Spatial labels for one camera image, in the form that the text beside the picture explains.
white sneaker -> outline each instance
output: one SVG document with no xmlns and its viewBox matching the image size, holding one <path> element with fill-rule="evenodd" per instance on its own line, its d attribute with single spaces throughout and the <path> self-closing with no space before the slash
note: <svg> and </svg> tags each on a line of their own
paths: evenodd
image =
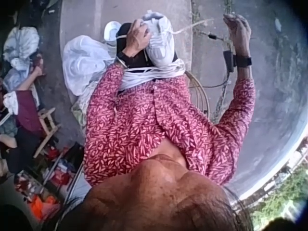
<svg viewBox="0 0 308 231">
<path fill-rule="evenodd" d="M 146 48 L 149 58 L 157 67 L 169 65 L 175 52 L 171 22 L 163 14 L 152 11 L 148 11 L 142 19 L 152 34 L 150 44 Z"/>
</svg>

watch strap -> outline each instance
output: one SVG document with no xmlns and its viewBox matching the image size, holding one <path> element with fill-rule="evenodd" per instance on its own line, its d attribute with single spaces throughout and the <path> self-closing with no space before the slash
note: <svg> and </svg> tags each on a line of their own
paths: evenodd
<svg viewBox="0 0 308 231">
<path fill-rule="evenodd" d="M 237 67 L 248 67 L 252 65 L 251 57 L 245 57 L 241 55 L 234 55 L 233 63 L 234 63 L 234 66 L 237 66 Z"/>
<path fill-rule="evenodd" d="M 123 52 L 120 52 L 116 55 L 117 60 L 122 63 L 126 68 L 129 68 L 133 63 L 133 58 L 128 57 Z"/>
</svg>

finger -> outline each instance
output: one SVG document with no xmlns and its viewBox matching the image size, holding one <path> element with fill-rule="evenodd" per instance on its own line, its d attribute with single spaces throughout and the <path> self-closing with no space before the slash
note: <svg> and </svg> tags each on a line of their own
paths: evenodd
<svg viewBox="0 0 308 231">
<path fill-rule="evenodd" d="M 249 25 L 247 19 L 245 19 L 245 18 L 244 18 L 243 16 L 241 16 L 241 15 L 237 15 L 236 17 L 239 18 L 239 19 L 242 21 L 243 25 L 245 26 L 245 28 L 246 28 L 248 31 L 251 31 L 251 28 L 250 28 L 250 25 Z"/>
<path fill-rule="evenodd" d="M 246 28 L 246 27 L 244 26 L 243 22 L 241 21 L 241 19 L 236 18 L 235 22 L 236 22 L 237 26 L 239 26 L 239 28 L 241 28 L 241 29 Z"/>
<path fill-rule="evenodd" d="M 229 21 L 235 21 L 235 16 L 233 14 L 227 13 L 224 14 L 223 17 Z"/>
<path fill-rule="evenodd" d="M 228 26 L 230 30 L 233 30 L 236 27 L 236 21 L 228 20 L 225 17 L 223 18 L 223 21 L 225 22 L 225 24 Z"/>
<path fill-rule="evenodd" d="M 139 27 L 141 26 L 141 22 L 142 22 L 142 19 L 140 19 L 140 18 L 139 18 L 139 19 L 136 19 L 136 20 L 134 21 L 132 30 L 135 30 L 135 29 L 139 28 Z"/>
<path fill-rule="evenodd" d="M 142 36 L 144 37 L 146 30 L 148 29 L 148 25 L 147 24 L 143 24 L 142 26 L 139 27 L 139 33 L 142 34 Z"/>
<path fill-rule="evenodd" d="M 144 39 L 146 41 L 150 41 L 150 38 L 151 38 L 152 34 L 150 32 L 148 32 L 145 36 L 144 36 Z"/>
<path fill-rule="evenodd" d="M 127 33 L 129 33 L 129 32 L 131 32 L 131 31 L 132 31 L 132 29 L 133 29 L 133 27 L 134 27 L 134 23 L 135 23 L 135 21 L 134 21 L 132 24 L 130 24 L 130 27 L 129 27 L 129 30 L 128 30 L 128 32 L 127 32 Z"/>
</svg>

pavement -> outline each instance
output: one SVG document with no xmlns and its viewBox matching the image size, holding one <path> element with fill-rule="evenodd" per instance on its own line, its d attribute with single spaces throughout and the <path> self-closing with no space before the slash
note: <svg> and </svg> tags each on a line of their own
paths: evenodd
<svg viewBox="0 0 308 231">
<path fill-rule="evenodd" d="M 233 4 L 228 0 L 192 0 L 192 3 L 192 13 L 197 20 L 214 19 L 213 24 L 195 29 L 193 34 L 192 72 L 203 85 L 222 83 L 226 69 L 222 56 L 225 47 L 207 39 L 202 31 L 227 36 L 222 21 L 224 12 L 243 15 L 252 28 L 250 48 L 257 101 L 236 174 L 227 185 L 240 199 L 245 199 L 286 164 L 307 134 L 305 30 L 280 0 L 233 1 Z M 276 29 L 276 18 L 282 25 L 281 32 Z M 235 80 L 236 72 L 225 89 L 206 90 L 214 122 L 218 122 L 228 108 Z"/>
<path fill-rule="evenodd" d="M 79 35 L 102 41 L 108 22 L 133 22 L 145 15 L 147 10 L 166 15 L 174 31 L 190 25 L 192 21 L 190 0 L 66 0 L 62 4 L 61 50 L 69 40 Z M 175 36 L 176 51 L 188 69 L 192 61 L 192 39 L 191 29 Z"/>
<path fill-rule="evenodd" d="M 46 107 L 56 104 L 55 118 L 63 125 L 57 134 L 60 142 L 83 143 L 78 124 L 69 111 L 71 101 L 61 71 L 59 57 L 65 43 L 81 34 L 102 40 L 107 22 L 130 22 L 148 9 L 166 14 L 174 30 L 192 21 L 213 19 L 208 26 L 198 26 L 175 36 L 179 57 L 188 69 L 191 66 L 204 86 L 217 85 L 225 79 L 222 52 L 226 47 L 219 41 L 209 40 L 202 32 L 228 36 L 222 20 L 224 12 L 242 14 L 251 25 L 257 102 L 235 177 L 227 185 L 240 199 L 258 190 L 287 162 L 307 131 L 306 35 L 299 20 L 282 1 L 247 0 L 232 4 L 229 0 L 65 0 L 62 5 L 61 2 L 55 6 L 55 14 L 45 16 L 39 31 L 49 76 L 38 82 Z M 276 18 L 282 25 L 280 32 L 275 27 Z M 219 121 L 232 100 L 235 80 L 236 72 L 226 87 L 206 90 L 214 122 Z"/>
</svg>

woman's right hand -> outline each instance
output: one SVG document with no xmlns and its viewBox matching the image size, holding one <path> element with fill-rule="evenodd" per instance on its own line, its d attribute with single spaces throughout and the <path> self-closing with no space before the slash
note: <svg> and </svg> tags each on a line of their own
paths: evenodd
<svg viewBox="0 0 308 231">
<path fill-rule="evenodd" d="M 249 41 L 251 28 L 247 20 L 241 15 L 225 14 L 224 22 L 229 28 L 230 39 L 237 55 L 250 57 Z"/>
<path fill-rule="evenodd" d="M 134 57 L 149 45 L 151 34 L 147 24 L 141 24 L 142 20 L 137 19 L 130 26 L 126 37 L 126 47 L 123 53 L 128 57 Z"/>
</svg>

